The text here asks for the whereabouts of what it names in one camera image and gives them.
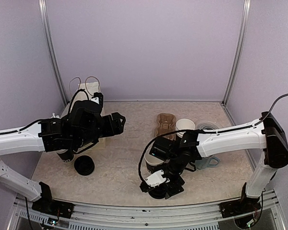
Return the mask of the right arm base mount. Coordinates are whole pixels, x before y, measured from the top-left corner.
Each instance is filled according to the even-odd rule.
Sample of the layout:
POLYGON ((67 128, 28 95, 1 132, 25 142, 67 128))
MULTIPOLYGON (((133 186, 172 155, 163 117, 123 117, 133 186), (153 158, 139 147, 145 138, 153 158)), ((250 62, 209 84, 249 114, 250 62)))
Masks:
POLYGON ((222 218, 229 218, 261 209, 260 197, 248 198, 246 196, 246 184, 242 187, 241 197, 236 200, 222 202, 219 204, 222 218))

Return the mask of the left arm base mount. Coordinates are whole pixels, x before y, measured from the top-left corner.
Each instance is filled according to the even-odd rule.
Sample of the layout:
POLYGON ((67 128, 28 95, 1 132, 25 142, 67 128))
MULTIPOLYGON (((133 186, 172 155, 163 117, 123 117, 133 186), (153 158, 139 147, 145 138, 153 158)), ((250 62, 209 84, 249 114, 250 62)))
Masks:
POLYGON ((39 182, 39 185, 41 187, 40 198, 32 203, 32 209, 59 218, 70 219, 74 204, 53 199, 50 187, 43 182, 39 182))

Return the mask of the stack of black lids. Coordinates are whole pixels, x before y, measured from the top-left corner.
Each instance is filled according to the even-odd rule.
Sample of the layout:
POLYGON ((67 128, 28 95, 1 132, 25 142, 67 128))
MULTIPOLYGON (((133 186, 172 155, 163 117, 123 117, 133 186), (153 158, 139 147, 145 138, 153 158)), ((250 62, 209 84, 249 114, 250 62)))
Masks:
POLYGON ((74 168, 80 175, 88 176, 94 171, 95 164, 90 156, 83 155, 75 160, 74 168))

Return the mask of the stack of paper cups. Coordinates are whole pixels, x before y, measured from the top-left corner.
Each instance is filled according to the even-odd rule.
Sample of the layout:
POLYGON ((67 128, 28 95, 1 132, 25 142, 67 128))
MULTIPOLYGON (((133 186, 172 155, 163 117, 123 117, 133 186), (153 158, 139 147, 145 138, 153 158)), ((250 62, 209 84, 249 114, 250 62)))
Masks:
POLYGON ((176 122, 175 130, 178 131, 176 133, 176 137, 182 138, 183 134, 185 133, 185 129, 195 130, 195 123, 192 120, 183 118, 176 122))

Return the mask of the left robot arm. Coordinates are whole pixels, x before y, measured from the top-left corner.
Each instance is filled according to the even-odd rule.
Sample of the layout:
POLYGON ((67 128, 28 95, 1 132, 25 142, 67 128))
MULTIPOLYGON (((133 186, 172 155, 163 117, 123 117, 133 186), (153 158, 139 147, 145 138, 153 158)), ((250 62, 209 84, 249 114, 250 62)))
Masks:
MULTIPOLYGON (((102 109, 102 103, 76 101, 62 118, 40 119, 15 130, 2 130, 0 156, 22 152, 57 152, 73 157, 78 149, 87 150, 100 138, 123 133, 126 118, 118 112, 102 115, 102 109)), ((1 159, 0 182, 29 201, 38 201, 47 213, 53 213, 58 208, 48 185, 22 176, 1 159)))

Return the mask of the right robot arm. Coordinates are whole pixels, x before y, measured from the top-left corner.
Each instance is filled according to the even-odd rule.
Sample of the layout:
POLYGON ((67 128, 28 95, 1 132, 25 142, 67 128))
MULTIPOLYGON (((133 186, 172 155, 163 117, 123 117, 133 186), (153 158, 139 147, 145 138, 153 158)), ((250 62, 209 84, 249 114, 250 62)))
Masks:
POLYGON ((224 152, 260 149, 260 161, 236 202, 236 209, 245 213, 259 200, 277 170, 288 165, 286 134, 270 112, 243 125, 213 130, 195 129, 192 124, 178 121, 174 132, 178 136, 174 141, 165 136, 153 141, 149 154, 163 164, 144 179, 149 189, 164 186, 166 198, 180 193, 180 175, 188 164, 224 152))

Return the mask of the black plastic cup lid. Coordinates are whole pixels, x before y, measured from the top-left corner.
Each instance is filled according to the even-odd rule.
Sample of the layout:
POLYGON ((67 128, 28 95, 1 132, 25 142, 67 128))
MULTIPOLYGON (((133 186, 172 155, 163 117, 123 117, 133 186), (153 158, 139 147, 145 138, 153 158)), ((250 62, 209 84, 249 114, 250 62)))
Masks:
POLYGON ((148 192, 149 195, 154 199, 165 199, 167 191, 164 187, 156 187, 148 192))

